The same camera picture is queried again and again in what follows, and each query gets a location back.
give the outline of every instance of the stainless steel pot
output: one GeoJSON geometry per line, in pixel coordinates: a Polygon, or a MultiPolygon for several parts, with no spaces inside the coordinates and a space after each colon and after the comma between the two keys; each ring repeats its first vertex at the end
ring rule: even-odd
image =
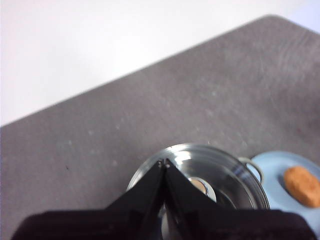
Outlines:
{"type": "Polygon", "coordinates": [[[148,158],[135,172],[132,188],[159,160],[170,159],[187,177],[199,178],[214,190],[216,202],[234,209],[269,209],[267,196],[256,177],[237,158],[209,145],[179,144],[148,158]]]}

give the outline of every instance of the light blue plate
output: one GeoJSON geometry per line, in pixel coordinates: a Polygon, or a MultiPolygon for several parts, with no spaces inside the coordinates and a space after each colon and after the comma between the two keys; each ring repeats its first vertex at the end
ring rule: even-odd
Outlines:
{"type": "MultiPolygon", "coordinates": [[[[286,190],[284,185],[284,172],[293,166],[302,166],[320,180],[320,167],[308,159],[285,151],[269,151],[255,156],[254,161],[264,173],[262,185],[269,200],[271,209],[279,209],[284,212],[299,214],[304,217],[309,226],[320,240],[320,207],[309,208],[295,200],[286,190]]],[[[260,179],[258,172],[251,167],[257,179],[260,179]]]]}

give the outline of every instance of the cookie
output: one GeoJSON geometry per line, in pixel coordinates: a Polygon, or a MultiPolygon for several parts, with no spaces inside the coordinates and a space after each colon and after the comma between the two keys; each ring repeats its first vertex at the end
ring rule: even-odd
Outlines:
{"type": "Polygon", "coordinates": [[[310,208],[320,207],[320,181],[302,166],[288,168],[284,173],[288,192],[310,208]]]}

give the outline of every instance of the gray table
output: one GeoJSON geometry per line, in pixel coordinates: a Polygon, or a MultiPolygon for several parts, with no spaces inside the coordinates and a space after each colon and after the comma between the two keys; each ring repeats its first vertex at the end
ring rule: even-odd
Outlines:
{"type": "Polygon", "coordinates": [[[2,127],[1,239],[34,213],[106,207],[187,142],[320,164],[320,36],[261,18],[2,127]]]}

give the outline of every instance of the white background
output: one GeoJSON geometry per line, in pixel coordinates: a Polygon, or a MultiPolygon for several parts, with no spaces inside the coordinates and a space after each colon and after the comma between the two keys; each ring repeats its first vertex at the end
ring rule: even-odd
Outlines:
{"type": "Polygon", "coordinates": [[[1,125],[266,14],[320,32],[318,0],[2,0],[1,125]]]}

